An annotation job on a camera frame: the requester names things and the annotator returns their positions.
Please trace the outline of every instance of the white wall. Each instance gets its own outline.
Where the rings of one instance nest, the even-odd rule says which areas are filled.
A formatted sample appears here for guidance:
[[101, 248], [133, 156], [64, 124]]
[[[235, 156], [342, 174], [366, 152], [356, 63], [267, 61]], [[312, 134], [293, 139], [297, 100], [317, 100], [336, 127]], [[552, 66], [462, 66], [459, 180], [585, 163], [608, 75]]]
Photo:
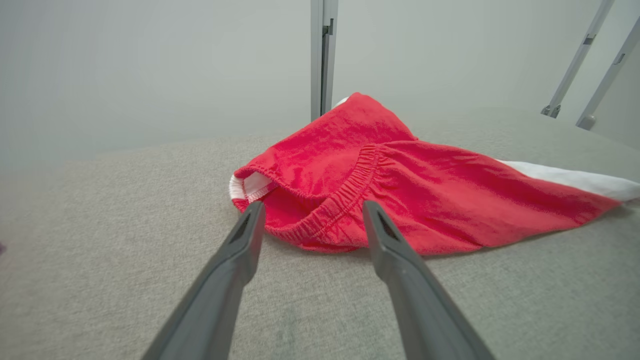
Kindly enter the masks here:
[[591, 131], [640, 150], [640, 45], [636, 45], [594, 112]]
[[297, 0], [1, 1], [0, 170], [308, 124], [309, 11]]
[[333, 102], [359, 91], [406, 116], [486, 106], [539, 113], [599, 5], [340, 1]]
[[578, 122], [639, 16], [639, 0], [615, 0], [562, 101], [558, 120]]

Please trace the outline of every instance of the red fabric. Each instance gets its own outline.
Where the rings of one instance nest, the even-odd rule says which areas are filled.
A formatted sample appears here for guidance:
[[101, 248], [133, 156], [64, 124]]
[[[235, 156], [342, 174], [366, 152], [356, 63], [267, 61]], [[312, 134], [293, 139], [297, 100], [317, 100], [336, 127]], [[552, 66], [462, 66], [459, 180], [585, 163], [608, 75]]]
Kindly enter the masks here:
[[[487, 156], [419, 141], [391, 112], [353, 94], [235, 172], [274, 187], [267, 232], [297, 247], [367, 247], [362, 203], [379, 202], [419, 254], [468, 252], [578, 227], [620, 203], [525, 176]], [[246, 199], [234, 199], [241, 211]]]

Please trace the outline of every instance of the elastic waistband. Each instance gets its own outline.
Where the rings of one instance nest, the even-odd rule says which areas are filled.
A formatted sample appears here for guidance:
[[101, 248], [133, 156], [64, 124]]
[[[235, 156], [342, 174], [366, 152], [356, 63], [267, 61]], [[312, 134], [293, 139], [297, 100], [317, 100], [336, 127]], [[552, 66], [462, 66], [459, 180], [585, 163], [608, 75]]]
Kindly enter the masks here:
[[331, 194], [311, 214], [284, 227], [268, 227], [273, 235], [293, 243], [314, 241], [336, 223], [345, 213], [358, 204], [358, 200], [373, 179], [378, 168], [379, 152], [375, 144], [365, 145], [360, 149], [358, 161], [344, 183]]

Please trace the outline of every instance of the wrinkled fabric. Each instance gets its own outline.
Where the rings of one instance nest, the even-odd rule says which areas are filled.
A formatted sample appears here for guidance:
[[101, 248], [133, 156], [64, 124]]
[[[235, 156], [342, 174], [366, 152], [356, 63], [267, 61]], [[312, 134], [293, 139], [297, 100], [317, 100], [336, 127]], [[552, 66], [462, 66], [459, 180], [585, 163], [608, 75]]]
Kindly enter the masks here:
[[420, 141], [358, 93], [238, 169], [238, 186], [255, 173], [266, 180], [260, 197], [233, 199], [236, 207], [263, 201], [267, 232], [319, 252], [368, 246], [364, 200], [380, 203], [419, 254], [507, 245], [578, 227], [620, 204]]

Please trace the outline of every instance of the gray tabletop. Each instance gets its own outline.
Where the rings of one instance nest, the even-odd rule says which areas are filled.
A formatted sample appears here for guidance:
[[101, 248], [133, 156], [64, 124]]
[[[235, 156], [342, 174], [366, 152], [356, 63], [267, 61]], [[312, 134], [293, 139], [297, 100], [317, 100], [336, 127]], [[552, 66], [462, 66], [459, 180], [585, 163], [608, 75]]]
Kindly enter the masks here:
[[[422, 140], [640, 182], [640, 152], [541, 115], [403, 119]], [[137, 359], [238, 218], [231, 173], [286, 133], [105, 154], [0, 186], [6, 359]], [[499, 359], [640, 353], [640, 210], [426, 262]], [[266, 237], [231, 359], [402, 359], [366, 249], [303, 252]]]

